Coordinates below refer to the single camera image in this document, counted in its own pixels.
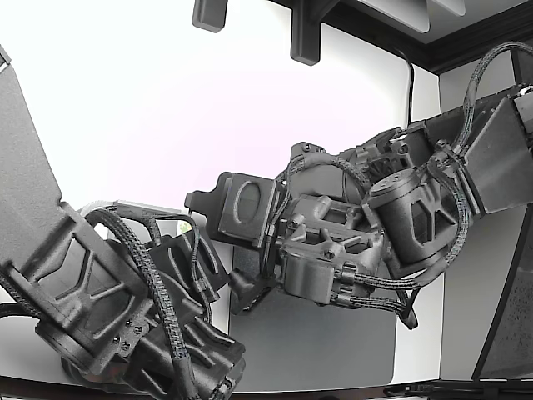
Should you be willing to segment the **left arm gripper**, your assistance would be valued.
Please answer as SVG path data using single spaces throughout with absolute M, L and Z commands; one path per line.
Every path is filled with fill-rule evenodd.
M 229 283 L 226 269 L 222 265 L 222 261 L 212 241 L 207 236 L 204 227 L 199 228 L 200 241 L 197 250 L 197 277 L 203 283 L 209 282 L 212 292 L 204 292 L 207 300 L 210 303 L 218 299 L 218 291 Z M 184 289 L 188 291 L 192 298 L 201 301 L 201 296 L 198 294 L 193 284 L 192 270 L 191 270 L 191 251 L 192 251 L 192 231 L 188 231 L 176 237 L 165 235 L 162 237 L 161 244 L 152 247 L 148 250 L 153 262 L 158 269 L 177 283 L 181 284 Z

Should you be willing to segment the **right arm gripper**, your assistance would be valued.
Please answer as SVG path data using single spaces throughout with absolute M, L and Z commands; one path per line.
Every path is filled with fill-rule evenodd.
M 210 192 L 188 192 L 185 207 L 206 218 L 210 239 L 258 249 L 280 196 L 281 184 L 275 179 L 224 172 Z

